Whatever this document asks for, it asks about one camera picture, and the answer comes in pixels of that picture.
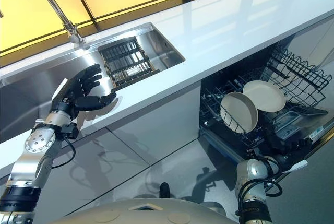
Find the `wire rack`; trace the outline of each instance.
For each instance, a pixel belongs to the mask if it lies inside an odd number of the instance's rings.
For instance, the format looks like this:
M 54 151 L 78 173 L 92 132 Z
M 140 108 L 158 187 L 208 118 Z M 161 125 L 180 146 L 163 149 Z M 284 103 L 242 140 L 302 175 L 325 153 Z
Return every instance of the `wire rack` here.
M 121 39 L 98 48 L 114 91 L 151 76 L 155 70 L 136 37 Z
M 221 121 L 228 115 L 230 120 L 224 121 L 226 126 L 233 132 L 237 128 L 241 130 L 239 132 L 243 133 L 235 135 L 248 147 L 254 147 L 262 140 L 263 122 L 258 123 L 253 131 L 247 133 L 220 102 L 227 93 L 242 92 L 243 86 L 252 80 L 268 81 L 284 93 L 287 101 L 284 109 L 274 113 L 263 113 L 265 122 L 273 124 L 278 132 L 325 99 L 321 91 L 332 80 L 332 76 L 324 74 L 322 70 L 309 65 L 308 61 L 303 61 L 301 57 L 277 45 L 271 49 L 271 56 L 265 66 L 237 75 L 235 79 L 226 81 L 221 87 L 210 90 L 205 88 L 201 94 L 201 122 L 207 122 L 212 118 Z M 225 111 L 224 115 L 220 114 L 221 109 Z

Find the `robotic arm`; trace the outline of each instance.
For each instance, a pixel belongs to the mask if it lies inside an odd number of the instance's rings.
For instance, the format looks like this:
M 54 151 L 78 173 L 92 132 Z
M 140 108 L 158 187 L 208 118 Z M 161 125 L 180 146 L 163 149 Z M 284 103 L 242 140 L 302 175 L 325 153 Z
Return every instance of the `robotic arm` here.
M 238 200 L 240 224 L 270 224 L 272 220 L 266 204 L 266 197 L 282 194 L 281 186 L 275 181 L 282 173 L 291 172 L 307 165 L 305 155 L 311 148 L 311 139 L 300 139 L 284 154 L 264 156 L 245 160 L 237 165 L 235 196 Z M 265 186 L 275 185 L 278 192 L 266 193 Z
M 52 100 L 47 118 L 36 120 L 0 198 L 0 224 L 32 223 L 33 211 L 62 141 L 69 142 L 68 138 L 76 138 L 79 133 L 76 124 L 71 121 L 79 111 L 101 109 L 115 99 L 114 92 L 101 97 L 87 96 L 93 87 L 100 84 L 97 81 L 102 78 L 97 75 L 100 72 L 99 64 L 79 72 Z

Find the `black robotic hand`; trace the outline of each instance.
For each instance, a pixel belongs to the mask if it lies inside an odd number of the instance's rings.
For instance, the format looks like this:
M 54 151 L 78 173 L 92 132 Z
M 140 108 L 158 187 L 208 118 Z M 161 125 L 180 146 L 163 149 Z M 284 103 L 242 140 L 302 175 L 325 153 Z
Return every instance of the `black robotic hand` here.
M 99 64 L 94 64 L 80 71 L 72 79 L 68 80 L 57 96 L 52 100 L 51 111 L 61 110 L 75 119 L 79 111 L 92 111 L 101 109 L 110 104 L 116 97 L 112 92 L 106 96 L 87 96 L 90 90 L 100 83 L 102 78 L 97 75 L 101 72 Z

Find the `faucet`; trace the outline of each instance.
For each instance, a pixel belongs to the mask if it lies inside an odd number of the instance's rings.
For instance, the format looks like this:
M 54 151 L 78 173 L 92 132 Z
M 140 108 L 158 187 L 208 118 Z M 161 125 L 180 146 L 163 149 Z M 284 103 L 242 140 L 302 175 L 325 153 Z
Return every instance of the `faucet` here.
M 58 6 L 56 0 L 47 0 L 49 1 L 52 8 L 55 10 L 61 21 L 63 22 L 63 27 L 67 31 L 68 39 L 70 42 L 74 44 L 78 44 L 79 46 L 83 46 L 85 43 L 84 39 L 78 32 L 78 25 L 73 24 L 64 14 L 64 12 L 61 10 L 61 8 Z

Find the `plate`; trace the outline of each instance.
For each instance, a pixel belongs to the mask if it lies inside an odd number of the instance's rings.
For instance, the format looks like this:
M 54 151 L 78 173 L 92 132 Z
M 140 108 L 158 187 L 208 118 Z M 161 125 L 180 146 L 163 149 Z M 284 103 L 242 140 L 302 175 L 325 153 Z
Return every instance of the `plate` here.
M 221 106 L 221 117 L 232 131 L 244 133 L 245 130 L 249 133 L 255 128 L 258 121 L 257 109 L 250 98 L 243 93 L 228 93 L 222 99 Z
M 248 82 L 243 89 L 257 109 L 265 112 L 277 112 L 284 108 L 285 97 L 280 89 L 263 80 Z

